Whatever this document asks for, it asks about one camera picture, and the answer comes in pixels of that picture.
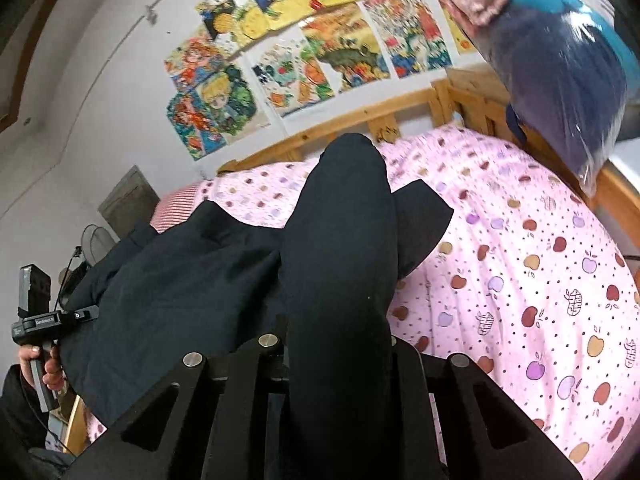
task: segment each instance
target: black handheld device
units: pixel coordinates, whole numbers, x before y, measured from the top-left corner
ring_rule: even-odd
[[[55,394],[42,382],[44,365],[50,357],[53,341],[72,332],[85,321],[98,317],[98,307],[90,306],[74,312],[49,311],[51,278],[31,264],[20,269],[17,322],[11,325],[11,337],[18,345],[37,345],[40,355],[31,361],[31,373],[40,409],[50,412],[58,407]]]

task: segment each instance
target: wooden bed frame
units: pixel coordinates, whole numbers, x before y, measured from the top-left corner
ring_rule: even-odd
[[[428,106],[434,127],[452,121],[453,113],[458,112],[469,128],[519,144],[506,124],[504,109],[508,101],[509,95],[504,86],[487,67],[450,69],[447,70],[446,79],[434,81],[433,88],[393,97],[338,116],[287,137],[243,160],[231,160],[219,168],[218,174],[250,170],[272,162],[301,161],[306,145],[317,145],[323,139],[328,144],[340,132],[363,123],[367,124],[369,132],[377,142],[395,142],[400,136],[395,114],[414,107]],[[639,190],[634,189],[608,162],[598,175],[595,197],[586,197],[580,190],[577,179],[567,170],[542,136],[536,131],[524,129],[527,145],[523,149],[564,180],[585,200],[591,210],[600,206],[609,212],[632,242],[640,247]],[[640,271],[636,273],[636,285],[640,286]],[[80,397],[76,398],[70,417],[65,445],[75,454],[81,453],[86,445],[84,402]]]

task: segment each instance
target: polka dot fabric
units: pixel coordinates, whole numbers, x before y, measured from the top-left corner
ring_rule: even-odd
[[[508,142],[444,126],[379,150],[392,190],[421,178],[454,209],[439,247],[398,283],[392,333],[468,354],[593,479],[640,414],[640,297],[615,243]],[[317,161],[204,182],[193,206],[283,227]]]

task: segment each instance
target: wall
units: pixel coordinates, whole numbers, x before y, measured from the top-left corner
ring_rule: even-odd
[[[86,28],[52,100],[47,136],[62,147],[63,171],[77,181],[79,196],[91,208],[133,164],[162,196],[203,174],[214,175],[227,160],[248,156],[335,114],[423,88],[430,79],[444,76],[444,70],[438,70],[370,84],[284,121],[268,110],[270,127],[194,163],[165,115],[175,88],[162,61],[200,23],[193,7],[201,0],[160,1],[154,9],[158,20],[152,26],[139,20],[145,5],[154,1],[106,0]],[[448,37],[442,12],[435,0],[431,3]],[[450,54],[454,62],[459,61],[452,39]],[[465,56],[463,61],[478,59]],[[239,63],[248,68],[244,57]],[[260,89],[254,91],[264,100]],[[428,118],[423,119],[421,129],[430,126]]]
[[[36,264],[52,279],[58,293],[58,275],[66,266],[82,229],[100,222],[95,212],[77,202],[72,186],[59,168],[50,167],[50,153],[38,135],[30,135],[10,153],[0,170],[0,374],[16,362],[17,346],[10,324],[17,319],[18,270]],[[18,198],[25,182],[35,182]],[[11,203],[14,205],[4,215]]]

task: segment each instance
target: bed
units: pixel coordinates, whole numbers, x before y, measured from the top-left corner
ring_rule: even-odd
[[[394,334],[410,341],[419,351],[439,356],[452,351],[467,352],[516,400],[541,430],[556,441],[585,478],[594,478],[604,466],[607,467],[601,473],[601,478],[622,478],[622,468],[635,454],[640,442],[640,438],[634,436],[634,430],[638,428],[631,429],[640,413],[636,387],[636,378],[640,381],[640,376],[636,377],[635,372],[637,333],[634,336],[634,331],[640,328],[636,323],[640,296],[622,256],[592,212],[597,206],[606,209],[632,241],[640,246],[640,196],[611,165],[607,165],[598,176],[596,196],[584,196],[575,178],[536,132],[527,131],[529,142],[524,147],[525,153],[513,150],[517,143],[504,120],[505,100],[508,100],[508,95],[504,87],[490,72],[484,69],[450,70],[447,79],[434,82],[433,88],[367,105],[300,132],[249,158],[226,163],[219,170],[223,178],[194,184],[163,199],[152,225],[163,231],[188,218],[201,201],[216,200],[243,221],[282,226],[288,218],[287,213],[290,214],[295,206],[296,193],[315,165],[313,159],[305,160],[303,153],[309,146],[330,142],[338,132],[366,123],[375,140],[385,141],[380,144],[380,151],[387,160],[388,177],[393,189],[415,178],[423,178],[460,212],[438,249],[425,260],[424,265],[433,268],[419,267],[406,280],[398,283],[398,292],[388,316]],[[400,135],[395,113],[420,106],[429,108],[433,125],[440,128],[438,134],[427,140],[398,140]],[[469,129],[446,125],[455,112],[463,117]],[[450,140],[457,146],[463,146],[464,150],[456,149],[454,153],[447,151]],[[447,160],[452,160],[451,168],[440,169],[444,166],[441,164],[436,168],[430,166],[430,171],[420,161],[424,150],[433,153],[440,150],[447,155]],[[499,159],[501,169],[508,166],[508,171],[517,177],[512,188],[499,191],[507,199],[506,205],[503,203],[499,206],[501,211],[507,211],[502,215],[503,218],[498,218],[495,211],[480,211],[482,206],[478,200],[487,191],[474,187],[487,184],[492,188],[492,180],[487,175],[493,168],[492,164]],[[271,169],[256,169],[271,163],[276,163],[270,166]],[[440,186],[444,183],[449,184],[448,187]],[[560,300],[562,304],[558,306],[558,310],[562,310],[562,317],[554,317],[553,308],[549,308],[542,299],[545,290],[554,286],[549,285],[551,277],[546,282],[547,289],[534,290],[530,286],[537,283],[536,276],[538,281],[545,273],[550,276],[552,269],[562,262],[561,258],[573,254],[570,252],[572,242],[568,236],[552,238],[549,233],[544,234],[545,227],[540,218],[548,219],[547,216],[536,217],[538,222],[526,218],[522,225],[522,218],[518,216],[520,211],[526,209],[524,201],[528,190],[540,190],[543,186],[550,189],[549,196],[540,198],[533,207],[547,210],[546,207],[553,202],[553,211],[558,215],[566,207],[569,214],[573,215],[566,219],[568,227],[577,228],[580,232],[580,235],[572,238],[575,238],[575,244],[581,245],[578,241],[580,236],[589,232],[594,236],[602,236],[608,247],[606,251],[603,248],[601,253],[595,254],[593,244],[590,244],[590,248],[576,246],[580,251],[582,272],[585,273],[576,276],[576,280],[584,276],[584,283],[591,277],[595,278],[599,272],[609,272],[603,267],[595,272],[598,266],[606,265],[610,265],[609,269],[614,275],[612,280],[617,280],[607,281],[609,286],[606,288],[602,282],[603,291],[598,290],[599,278],[598,286],[589,285],[588,289],[583,288],[586,284],[570,286],[570,283],[577,284],[577,281],[566,282],[566,293],[563,283],[564,299]],[[277,200],[278,208],[272,208],[270,200]],[[517,226],[513,225],[514,218],[518,219]],[[554,227],[562,228],[553,224],[547,229],[552,231]],[[493,242],[484,243],[478,235],[484,232],[484,236]],[[502,247],[499,237],[513,237],[515,233],[517,236],[522,234],[527,244],[548,243],[546,250],[554,258],[553,265],[550,264],[545,270],[544,262],[548,260],[542,256],[542,251],[537,251],[522,258],[517,273],[511,268],[501,268],[500,262],[504,263],[508,258],[498,254]],[[464,263],[456,259],[458,247],[471,246],[472,250],[467,251],[468,258]],[[495,262],[497,267],[489,268],[488,274],[480,274],[481,271],[472,269],[479,262]],[[568,275],[567,279],[572,280],[573,277]],[[524,292],[523,286],[518,288],[521,283],[525,286]],[[535,298],[532,295],[538,293],[541,293],[539,301],[529,301],[530,297]],[[471,305],[470,298],[474,294],[480,299]],[[507,296],[511,297],[512,294],[514,300],[507,300]],[[590,315],[588,309],[588,300],[596,294],[603,296],[597,316]],[[515,309],[509,307],[509,301],[512,301],[512,306],[516,305]],[[430,305],[428,312],[425,304]],[[617,327],[608,328],[610,316],[618,316],[619,320],[622,316],[626,326],[621,325],[620,330]],[[566,344],[567,349],[561,349],[554,342],[558,334],[562,346]],[[575,341],[567,340],[565,343],[563,335],[566,334],[575,335]],[[530,346],[529,342],[520,345],[527,341],[524,339],[527,335]],[[506,341],[511,346],[500,351],[497,344],[502,342],[504,345]],[[551,352],[564,353],[559,358]],[[596,365],[600,364],[603,370],[610,369],[609,372],[603,372],[602,377],[599,372],[587,372],[592,365],[596,370]],[[82,413],[81,408],[74,411],[76,415]],[[83,423],[74,424],[72,420],[70,427],[78,428],[77,432],[84,431],[86,435],[86,430],[82,429]],[[84,436],[74,436],[76,431],[68,432],[67,441],[73,445],[74,442],[84,442]]]

